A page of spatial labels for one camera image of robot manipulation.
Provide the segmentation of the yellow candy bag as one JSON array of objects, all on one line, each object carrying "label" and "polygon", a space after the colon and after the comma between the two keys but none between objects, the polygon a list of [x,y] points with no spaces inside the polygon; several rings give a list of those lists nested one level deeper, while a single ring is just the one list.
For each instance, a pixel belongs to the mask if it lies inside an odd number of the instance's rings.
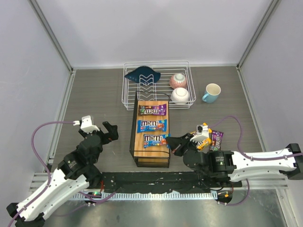
[{"label": "yellow candy bag", "polygon": [[198,150],[203,150],[204,148],[206,148],[207,146],[209,146],[212,143],[210,138],[206,138],[203,141],[199,141],[196,145],[196,148]]},{"label": "yellow candy bag", "polygon": [[202,135],[208,135],[212,133],[212,129],[204,122],[203,124],[199,124],[196,126],[196,133]]}]

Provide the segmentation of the blue candy bag long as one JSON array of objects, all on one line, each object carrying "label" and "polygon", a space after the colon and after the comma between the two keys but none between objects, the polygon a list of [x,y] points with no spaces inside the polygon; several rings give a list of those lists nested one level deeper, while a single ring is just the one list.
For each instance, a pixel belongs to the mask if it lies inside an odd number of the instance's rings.
[{"label": "blue candy bag long", "polygon": [[167,119],[149,121],[149,120],[139,120],[137,122],[137,133],[141,132],[151,132],[151,131],[163,131],[167,130]]}]

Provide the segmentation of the blue candy bag short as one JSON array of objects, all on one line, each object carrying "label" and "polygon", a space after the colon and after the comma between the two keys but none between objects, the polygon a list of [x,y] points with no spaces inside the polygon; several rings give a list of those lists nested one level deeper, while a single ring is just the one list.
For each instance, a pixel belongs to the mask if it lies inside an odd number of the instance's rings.
[{"label": "blue candy bag short", "polygon": [[170,137],[170,134],[159,134],[159,135],[143,135],[143,147],[148,148],[152,146],[166,146],[169,148],[169,145],[166,141],[166,138]]}]

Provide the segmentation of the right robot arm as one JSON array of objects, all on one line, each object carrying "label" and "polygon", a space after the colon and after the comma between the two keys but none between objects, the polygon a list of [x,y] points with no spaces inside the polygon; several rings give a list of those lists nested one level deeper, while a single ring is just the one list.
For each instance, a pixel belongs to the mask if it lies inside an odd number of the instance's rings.
[{"label": "right robot arm", "polygon": [[166,142],[175,156],[202,179],[214,183],[239,182],[241,180],[272,175],[286,175],[289,180],[302,180],[303,154],[297,143],[272,152],[246,154],[239,151],[198,151],[192,135],[167,137]]}]

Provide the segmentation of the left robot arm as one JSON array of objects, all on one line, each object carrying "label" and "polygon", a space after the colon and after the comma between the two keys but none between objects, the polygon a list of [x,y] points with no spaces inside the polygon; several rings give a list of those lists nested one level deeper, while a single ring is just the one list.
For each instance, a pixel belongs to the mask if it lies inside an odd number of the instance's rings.
[{"label": "left robot arm", "polygon": [[47,180],[31,196],[7,206],[12,218],[9,226],[42,227],[49,216],[73,195],[101,184],[103,176],[95,164],[103,146],[118,139],[117,125],[103,122],[107,129],[104,133],[93,124],[89,115],[70,124],[79,126],[83,141],[63,158],[54,172],[46,171]]}]

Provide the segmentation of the purple brown candy bag lower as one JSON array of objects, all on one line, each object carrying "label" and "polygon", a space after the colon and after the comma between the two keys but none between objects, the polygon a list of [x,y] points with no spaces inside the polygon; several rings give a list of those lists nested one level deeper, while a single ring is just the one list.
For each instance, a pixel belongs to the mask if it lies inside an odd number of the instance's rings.
[{"label": "purple brown candy bag lower", "polygon": [[221,143],[223,139],[223,132],[212,130],[212,138],[211,138],[211,151],[219,151],[221,150]]}]

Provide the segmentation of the white bowl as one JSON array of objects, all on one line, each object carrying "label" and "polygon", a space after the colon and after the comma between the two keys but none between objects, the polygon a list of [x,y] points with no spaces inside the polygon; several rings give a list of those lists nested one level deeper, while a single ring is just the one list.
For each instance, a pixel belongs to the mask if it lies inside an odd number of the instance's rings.
[{"label": "white bowl", "polygon": [[187,104],[189,101],[189,92],[182,87],[178,87],[172,91],[171,100],[177,105]]}]

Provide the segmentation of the pink patterned bowl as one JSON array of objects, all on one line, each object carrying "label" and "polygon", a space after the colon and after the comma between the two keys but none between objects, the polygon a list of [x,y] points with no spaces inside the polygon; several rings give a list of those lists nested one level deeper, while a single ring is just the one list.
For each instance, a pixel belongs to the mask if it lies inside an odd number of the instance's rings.
[{"label": "pink patterned bowl", "polygon": [[171,88],[186,88],[187,87],[187,78],[184,74],[177,73],[170,77],[169,85]]}]

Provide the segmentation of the dark blue leaf plate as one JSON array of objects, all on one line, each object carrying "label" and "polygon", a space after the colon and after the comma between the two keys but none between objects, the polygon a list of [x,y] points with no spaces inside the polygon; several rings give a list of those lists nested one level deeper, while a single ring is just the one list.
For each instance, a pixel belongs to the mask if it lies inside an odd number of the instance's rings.
[{"label": "dark blue leaf plate", "polygon": [[129,79],[130,81],[143,86],[148,86],[150,84],[157,83],[160,77],[160,72],[156,72],[148,66],[140,66],[125,75],[126,79]]}]

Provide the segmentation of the light blue mug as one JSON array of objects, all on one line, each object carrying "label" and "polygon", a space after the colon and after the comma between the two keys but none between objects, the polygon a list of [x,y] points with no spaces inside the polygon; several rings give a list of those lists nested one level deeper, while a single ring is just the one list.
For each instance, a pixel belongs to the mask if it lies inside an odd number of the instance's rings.
[{"label": "light blue mug", "polygon": [[205,88],[205,94],[202,100],[206,103],[213,103],[217,100],[221,93],[221,87],[215,83],[208,84]]}]

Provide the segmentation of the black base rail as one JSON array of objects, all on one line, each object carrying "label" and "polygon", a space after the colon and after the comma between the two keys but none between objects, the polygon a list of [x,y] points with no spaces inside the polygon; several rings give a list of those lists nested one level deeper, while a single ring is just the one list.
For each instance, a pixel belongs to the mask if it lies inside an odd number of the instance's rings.
[{"label": "black base rail", "polygon": [[242,187],[241,182],[221,183],[195,172],[104,172],[104,191],[107,193],[163,194],[204,193],[211,189]]}]

